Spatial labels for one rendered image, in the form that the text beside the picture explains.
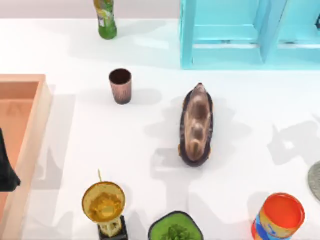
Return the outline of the brown wooden stapler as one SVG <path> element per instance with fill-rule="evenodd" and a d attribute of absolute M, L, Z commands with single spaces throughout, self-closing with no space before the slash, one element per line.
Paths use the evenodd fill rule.
<path fill-rule="evenodd" d="M 200 82 L 185 97 L 179 127 L 178 155 L 190 167 L 203 165 L 211 154 L 214 104 Z"/>

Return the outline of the brown cup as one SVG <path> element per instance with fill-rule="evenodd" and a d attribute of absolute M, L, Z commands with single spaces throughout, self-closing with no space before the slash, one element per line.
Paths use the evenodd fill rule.
<path fill-rule="evenodd" d="M 132 74 L 125 68 L 114 69 L 109 74 L 109 82 L 115 102 L 128 104 L 132 99 Z"/>

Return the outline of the gold trophy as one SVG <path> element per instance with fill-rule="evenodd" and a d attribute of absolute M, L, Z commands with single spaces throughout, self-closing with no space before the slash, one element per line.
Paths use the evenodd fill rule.
<path fill-rule="evenodd" d="M 97 225 L 99 240 L 129 240 L 123 216 L 125 193 L 118 184 L 103 181 L 100 171 L 98 177 L 99 182 L 91 185 L 82 197 L 83 213 Z"/>

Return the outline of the green bottle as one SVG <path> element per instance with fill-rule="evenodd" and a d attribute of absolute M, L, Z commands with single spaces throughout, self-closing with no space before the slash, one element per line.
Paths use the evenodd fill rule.
<path fill-rule="evenodd" d="M 114 0 L 93 0 L 98 19 L 99 35 L 105 40 L 114 39 L 117 26 L 114 17 Z"/>

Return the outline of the light blue rack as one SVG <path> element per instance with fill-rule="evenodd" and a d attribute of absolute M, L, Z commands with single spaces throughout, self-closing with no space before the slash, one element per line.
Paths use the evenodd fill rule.
<path fill-rule="evenodd" d="M 320 0 L 180 0 L 180 65 L 320 70 Z"/>

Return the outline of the black pot with green plant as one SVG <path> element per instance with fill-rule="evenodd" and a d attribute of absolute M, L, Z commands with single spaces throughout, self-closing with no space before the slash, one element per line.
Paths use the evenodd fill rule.
<path fill-rule="evenodd" d="M 150 226 L 148 240 L 204 240 L 204 235 L 189 214 L 177 210 Z"/>

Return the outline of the salmon-coloured shallow box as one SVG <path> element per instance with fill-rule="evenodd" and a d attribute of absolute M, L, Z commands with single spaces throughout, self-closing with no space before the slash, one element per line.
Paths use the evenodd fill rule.
<path fill-rule="evenodd" d="M 52 95 L 44 74 L 0 74 L 0 128 L 10 164 L 21 180 L 0 192 L 0 240 L 21 240 L 31 182 L 42 147 Z"/>

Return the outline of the orange and blue can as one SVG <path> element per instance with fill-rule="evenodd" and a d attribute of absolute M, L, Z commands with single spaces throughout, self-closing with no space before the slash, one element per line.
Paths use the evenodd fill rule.
<path fill-rule="evenodd" d="M 287 193 L 271 194 L 251 227 L 254 240 L 291 240 L 305 221 L 301 202 Z"/>

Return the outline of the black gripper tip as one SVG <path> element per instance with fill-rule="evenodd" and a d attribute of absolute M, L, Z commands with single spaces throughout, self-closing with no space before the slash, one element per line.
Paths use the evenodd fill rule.
<path fill-rule="evenodd" d="M 14 192 L 20 185 L 21 180 L 10 164 L 3 131 L 0 128 L 0 192 Z"/>

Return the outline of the grey round coaster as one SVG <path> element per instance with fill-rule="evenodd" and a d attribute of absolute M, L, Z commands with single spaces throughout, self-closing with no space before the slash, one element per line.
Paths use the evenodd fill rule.
<path fill-rule="evenodd" d="M 313 196 L 320 202 L 320 161 L 309 169 L 307 183 Z"/>

